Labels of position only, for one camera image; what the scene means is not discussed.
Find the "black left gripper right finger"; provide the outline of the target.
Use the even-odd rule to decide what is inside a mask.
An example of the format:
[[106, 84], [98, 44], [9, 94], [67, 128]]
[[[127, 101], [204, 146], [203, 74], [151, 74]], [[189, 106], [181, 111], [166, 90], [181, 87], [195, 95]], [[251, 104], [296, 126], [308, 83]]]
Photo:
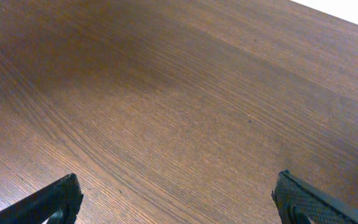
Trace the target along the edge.
[[358, 224], [358, 210], [295, 177], [281, 171], [272, 199], [282, 224]]

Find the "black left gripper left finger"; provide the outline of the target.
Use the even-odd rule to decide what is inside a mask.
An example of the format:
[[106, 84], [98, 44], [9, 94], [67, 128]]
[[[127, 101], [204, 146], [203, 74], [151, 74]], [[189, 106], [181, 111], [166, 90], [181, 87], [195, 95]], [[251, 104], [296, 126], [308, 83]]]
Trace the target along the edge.
[[83, 194], [76, 174], [68, 174], [0, 211], [0, 224], [74, 224]]

